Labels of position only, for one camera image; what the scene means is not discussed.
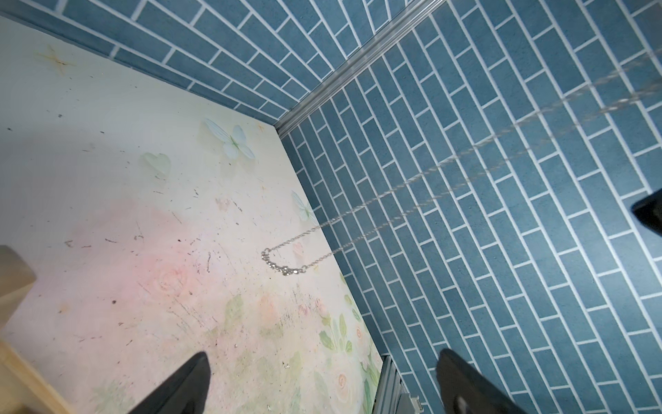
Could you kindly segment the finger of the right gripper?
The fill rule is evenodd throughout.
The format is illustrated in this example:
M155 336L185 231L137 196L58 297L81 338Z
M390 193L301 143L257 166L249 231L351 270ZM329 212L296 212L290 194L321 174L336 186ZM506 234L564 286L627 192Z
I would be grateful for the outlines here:
M635 202L631 212L645 228L662 236L662 190Z

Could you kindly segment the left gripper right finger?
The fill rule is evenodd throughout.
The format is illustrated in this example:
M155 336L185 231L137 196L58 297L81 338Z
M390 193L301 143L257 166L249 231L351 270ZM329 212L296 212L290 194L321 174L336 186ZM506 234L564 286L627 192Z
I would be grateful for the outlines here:
M441 350L435 373L446 413L525 414L522 408L450 348Z

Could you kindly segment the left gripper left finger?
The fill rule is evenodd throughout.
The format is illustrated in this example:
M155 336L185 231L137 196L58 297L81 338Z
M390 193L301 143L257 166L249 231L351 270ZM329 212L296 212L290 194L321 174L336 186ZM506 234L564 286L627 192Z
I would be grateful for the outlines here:
M203 414L210 379L208 355L203 351L198 352L129 414Z

